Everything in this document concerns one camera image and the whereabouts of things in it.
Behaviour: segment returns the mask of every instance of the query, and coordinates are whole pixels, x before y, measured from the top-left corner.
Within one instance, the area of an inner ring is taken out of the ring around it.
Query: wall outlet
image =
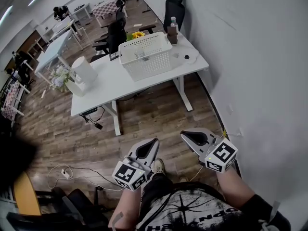
[[[228,104],[227,107],[226,107],[226,109],[227,109],[228,114],[231,116],[231,114],[233,113],[232,105],[231,105],[231,104]]]
[[[61,174],[63,174],[66,179],[71,178],[71,176],[66,171],[64,171],[64,169],[61,170]]]

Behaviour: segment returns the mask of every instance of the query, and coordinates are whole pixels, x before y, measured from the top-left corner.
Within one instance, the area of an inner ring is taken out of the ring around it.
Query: white laundry basket
[[[141,46],[145,56],[136,59]],[[134,81],[161,74],[172,69],[169,51],[172,45],[163,32],[153,33],[119,45],[119,59]]]

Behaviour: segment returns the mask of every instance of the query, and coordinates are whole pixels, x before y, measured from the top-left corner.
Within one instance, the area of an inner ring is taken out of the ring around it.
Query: sunflower
[[[145,34],[142,32],[135,32],[135,33],[132,33],[132,35],[133,35],[133,39],[136,39],[136,38],[140,38],[144,36]]]

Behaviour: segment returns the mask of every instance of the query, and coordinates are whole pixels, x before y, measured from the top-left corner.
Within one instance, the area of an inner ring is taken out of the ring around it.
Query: power adapter
[[[103,126],[101,124],[95,123],[95,127],[99,130],[102,130]]]
[[[68,173],[66,173],[66,172],[64,171],[64,169],[61,170],[61,174],[63,174],[64,177],[65,177],[66,179],[68,179],[68,180],[71,178],[71,176],[70,176]]]

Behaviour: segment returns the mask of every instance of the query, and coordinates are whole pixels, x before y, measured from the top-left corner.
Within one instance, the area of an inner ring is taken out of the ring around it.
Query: shoe
[[[153,173],[163,173],[165,175],[165,166],[162,159],[155,159]]]
[[[188,178],[187,177],[181,177],[180,182],[188,182]]]

